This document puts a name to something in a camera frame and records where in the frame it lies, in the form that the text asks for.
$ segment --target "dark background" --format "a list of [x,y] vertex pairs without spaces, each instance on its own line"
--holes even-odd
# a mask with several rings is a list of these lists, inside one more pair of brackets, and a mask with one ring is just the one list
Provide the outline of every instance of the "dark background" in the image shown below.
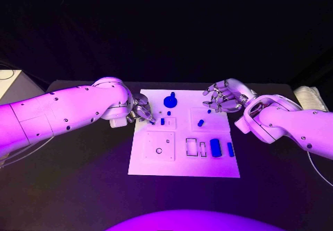
[[333,8],[325,1],[10,1],[0,63],[57,79],[287,83],[333,104]]

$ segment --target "blue object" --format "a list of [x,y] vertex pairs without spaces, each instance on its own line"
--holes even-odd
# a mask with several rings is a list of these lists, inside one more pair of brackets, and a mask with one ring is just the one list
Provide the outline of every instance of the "blue object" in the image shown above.
[[173,108],[178,105],[178,99],[175,97],[175,92],[172,92],[170,96],[165,98],[165,106],[168,108]]
[[230,150],[230,156],[234,157],[234,149],[232,149],[232,143],[228,143],[228,150]]
[[201,127],[204,125],[204,119],[201,119],[198,126]]
[[218,139],[211,140],[211,150],[212,150],[212,156],[214,157],[221,157],[222,152],[221,152],[221,142]]

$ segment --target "white board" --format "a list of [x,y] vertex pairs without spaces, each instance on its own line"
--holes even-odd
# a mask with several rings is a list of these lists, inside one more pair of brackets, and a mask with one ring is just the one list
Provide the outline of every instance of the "white board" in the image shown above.
[[[178,105],[168,108],[163,100],[172,92]],[[149,98],[157,122],[153,125],[147,121],[136,121],[129,174],[240,178],[237,156],[230,156],[227,146],[232,142],[228,116],[227,113],[215,113],[215,110],[208,113],[209,108],[202,103],[209,98],[202,91],[142,90],[142,93]],[[219,139],[221,157],[212,156],[212,139]]]

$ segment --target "robotic hand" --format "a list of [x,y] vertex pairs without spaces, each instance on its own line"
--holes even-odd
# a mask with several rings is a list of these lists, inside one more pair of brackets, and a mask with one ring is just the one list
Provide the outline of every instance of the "robotic hand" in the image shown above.
[[78,86],[32,99],[0,105],[0,157],[13,150],[72,131],[100,118],[111,127],[127,121],[155,122],[149,99],[132,94],[123,81],[101,78],[93,86]]
[[214,92],[212,99],[204,105],[214,108],[215,112],[237,112],[245,108],[235,122],[244,133],[253,132],[266,143],[287,136],[303,150],[333,159],[333,113],[303,110],[281,95],[258,96],[232,78],[209,86],[204,95],[209,92]]

